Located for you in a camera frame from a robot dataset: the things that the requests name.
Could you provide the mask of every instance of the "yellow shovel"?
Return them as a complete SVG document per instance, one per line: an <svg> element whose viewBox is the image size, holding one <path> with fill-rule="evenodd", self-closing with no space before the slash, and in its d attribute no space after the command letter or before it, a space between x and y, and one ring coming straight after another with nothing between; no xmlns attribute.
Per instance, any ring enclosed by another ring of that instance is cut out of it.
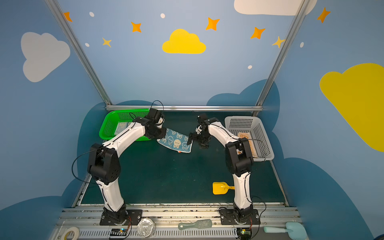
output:
<svg viewBox="0 0 384 240"><path fill-rule="evenodd" d="M234 186L228 186L226 182L214 182L212 183L212 190L215 195L226 194L228 189L235 189Z"/></svg>

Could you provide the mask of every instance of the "dark green mat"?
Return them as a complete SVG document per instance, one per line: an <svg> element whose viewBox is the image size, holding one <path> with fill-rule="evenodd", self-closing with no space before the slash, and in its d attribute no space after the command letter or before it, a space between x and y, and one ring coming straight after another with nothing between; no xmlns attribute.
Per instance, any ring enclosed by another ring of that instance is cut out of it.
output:
<svg viewBox="0 0 384 240"><path fill-rule="evenodd" d="M249 113L207 115L217 117L225 125L226 116L249 116ZM196 116L197 113L191 112L165 112L164 127L189 135L197 126ZM193 143L191 153L178 153L156 140L134 142L120 156L119 186L123 199L127 204L233 202L233 190L225 195L212 193L213 182L233 185L233 177L225 165L224 147L214 137L209 145L209 149L199 149L199 145ZM265 202L284 202L269 161L253 164L250 192ZM82 203L104 203L97 185L89 185Z"/></svg>

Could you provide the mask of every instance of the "roll of tape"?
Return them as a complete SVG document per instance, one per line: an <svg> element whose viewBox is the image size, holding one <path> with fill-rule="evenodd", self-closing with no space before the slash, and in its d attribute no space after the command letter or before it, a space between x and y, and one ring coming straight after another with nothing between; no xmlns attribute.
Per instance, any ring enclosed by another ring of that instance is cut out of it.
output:
<svg viewBox="0 0 384 240"><path fill-rule="evenodd" d="M74 233L74 236L72 238L72 240L77 240L80 236L80 229L77 228L77 227L71 227L71 228L68 228L64 233L63 235L61 236L61 239L63 240L67 240L67 237L68 235L73 232Z"/></svg>

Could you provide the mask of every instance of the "blue towel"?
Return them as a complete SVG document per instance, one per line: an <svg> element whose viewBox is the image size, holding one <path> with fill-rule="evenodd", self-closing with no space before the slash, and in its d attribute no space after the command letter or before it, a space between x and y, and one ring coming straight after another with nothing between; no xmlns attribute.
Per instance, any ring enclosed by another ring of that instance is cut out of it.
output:
<svg viewBox="0 0 384 240"><path fill-rule="evenodd" d="M162 139L158 139L157 142L163 145L164 147L178 152L191 152L192 144L187 145L188 137L169 128L167 128L166 136Z"/></svg>

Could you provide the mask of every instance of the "robotic arm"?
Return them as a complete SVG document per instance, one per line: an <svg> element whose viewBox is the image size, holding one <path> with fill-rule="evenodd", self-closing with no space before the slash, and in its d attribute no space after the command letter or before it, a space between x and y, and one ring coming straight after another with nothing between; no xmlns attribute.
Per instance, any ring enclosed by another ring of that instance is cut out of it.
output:
<svg viewBox="0 0 384 240"><path fill-rule="evenodd" d="M249 193L249 177L253 157L249 141L230 133L217 118L207 119L207 116L197 117L199 123L196 132L189 134L188 145L193 141L201 148L208 148L212 136L225 147L225 162L235 183L235 199L233 214L238 223L245 223L253 213L253 204Z"/></svg>
<svg viewBox="0 0 384 240"><path fill-rule="evenodd" d="M104 199L100 225L124 225L127 221L126 205L121 197L118 178L121 172L119 157L136 139L146 136L161 139L166 135L162 127L163 114L151 108L144 118L135 118L129 126L102 145L94 144L88 160L88 173L96 179Z"/></svg>

